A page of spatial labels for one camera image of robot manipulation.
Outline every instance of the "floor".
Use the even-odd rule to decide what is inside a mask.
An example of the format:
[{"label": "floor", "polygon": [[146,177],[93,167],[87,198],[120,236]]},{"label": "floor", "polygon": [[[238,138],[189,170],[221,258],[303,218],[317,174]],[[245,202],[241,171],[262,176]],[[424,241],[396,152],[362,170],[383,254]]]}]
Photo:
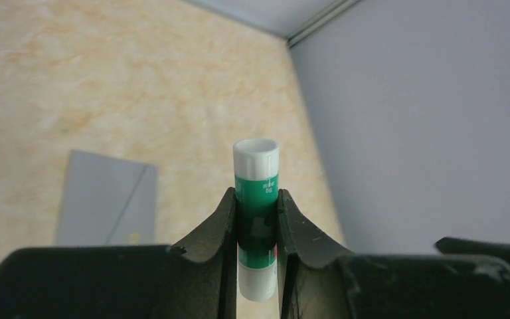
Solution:
[{"label": "floor", "polygon": [[[0,0],[0,261],[56,239],[70,150],[159,168],[155,242],[233,185],[235,141],[279,142],[280,187],[342,241],[282,39],[176,0]],[[238,318],[278,298],[238,297]]]}]

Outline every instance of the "gray panel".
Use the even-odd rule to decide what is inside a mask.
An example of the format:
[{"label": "gray panel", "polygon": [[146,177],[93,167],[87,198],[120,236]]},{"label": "gray panel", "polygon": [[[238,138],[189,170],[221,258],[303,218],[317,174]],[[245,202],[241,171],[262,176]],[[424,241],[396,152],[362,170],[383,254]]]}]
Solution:
[{"label": "gray panel", "polygon": [[187,0],[286,37],[335,0]]},{"label": "gray panel", "polygon": [[73,151],[56,244],[152,243],[156,194],[155,167]]},{"label": "gray panel", "polygon": [[510,242],[510,1],[364,0],[292,58],[349,248]]}]

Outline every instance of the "green label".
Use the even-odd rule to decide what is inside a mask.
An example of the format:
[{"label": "green label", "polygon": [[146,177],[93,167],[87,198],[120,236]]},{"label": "green label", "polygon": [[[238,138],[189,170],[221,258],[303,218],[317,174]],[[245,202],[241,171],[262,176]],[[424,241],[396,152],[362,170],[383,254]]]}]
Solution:
[{"label": "green label", "polygon": [[249,268],[265,268],[276,259],[278,175],[264,181],[236,176],[239,261]]}]

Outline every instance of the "gray wall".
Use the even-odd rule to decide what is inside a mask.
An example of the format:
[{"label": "gray wall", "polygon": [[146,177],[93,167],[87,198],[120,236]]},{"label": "gray wall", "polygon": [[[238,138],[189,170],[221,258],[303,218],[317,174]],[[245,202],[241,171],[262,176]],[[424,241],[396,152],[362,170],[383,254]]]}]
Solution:
[{"label": "gray wall", "polygon": [[510,0],[364,0],[292,58],[349,248],[510,242]]},{"label": "gray wall", "polygon": [[286,37],[335,0],[187,0]]}]

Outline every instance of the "green glue stick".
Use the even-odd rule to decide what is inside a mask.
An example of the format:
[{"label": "green glue stick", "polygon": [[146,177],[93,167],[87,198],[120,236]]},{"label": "green glue stick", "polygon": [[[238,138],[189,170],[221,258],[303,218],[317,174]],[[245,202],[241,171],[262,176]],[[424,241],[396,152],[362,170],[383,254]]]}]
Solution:
[{"label": "green glue stick", "polygon": [[256,138],[234,144],[238,282],[243,297],[269,299],[276,288],[278,144]]}]

